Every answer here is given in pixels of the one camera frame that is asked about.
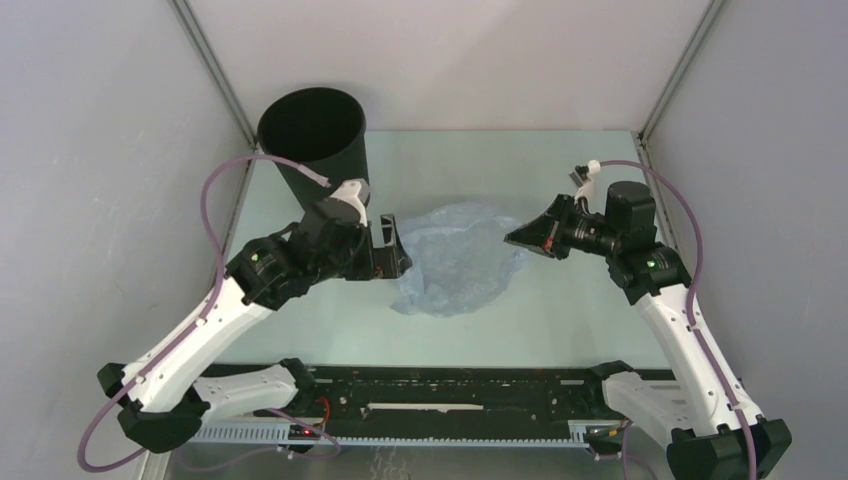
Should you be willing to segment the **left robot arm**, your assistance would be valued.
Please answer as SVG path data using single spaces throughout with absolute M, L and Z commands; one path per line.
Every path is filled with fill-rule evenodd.
M 366 215 L 325 199 L 302 219 L 248 241 L 226 264 L 209 295 L 149 353 L 97 374 L 116 399 L 125 436 L 153 453 L 174 450 L 218 420 L 278 409 L 304 416 L 316 403 L 316 381 L 303 362 L 206 376 L 219 355 L 254 325 L 323 281 L 398 279 L 412 265 L 393 215 L 380 218 L 384 243 L 373 244 Z

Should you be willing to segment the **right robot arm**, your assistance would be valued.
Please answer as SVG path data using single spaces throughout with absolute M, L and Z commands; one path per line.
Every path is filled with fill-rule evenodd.
M 680 256 L 657 239 L 656 203 L 648 186 L 619 181 L 605 210 L 558 195 L 537 218 L 505 235 L 506 243 L 557 260 L 579 250 L 605 259 L 612 281 L 645 320 L 684 395 L 678 405 L 624 365 L 581 392 L 585 411 L 614 411 L 649 435 L 677 479 L 764 479 L 791 445 L 781 419 L 768 420 L 720 352 Z

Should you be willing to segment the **light blue plastic trash bag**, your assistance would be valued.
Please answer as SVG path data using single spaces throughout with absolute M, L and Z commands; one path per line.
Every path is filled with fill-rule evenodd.
M 412 267 L 396 281 L 391 309 L 447 318 L 487 306 L 527 262 L 524 249 L 505 241 L 521 225 L 501 208 L 480 202 L 449 204 L 399 220 Z

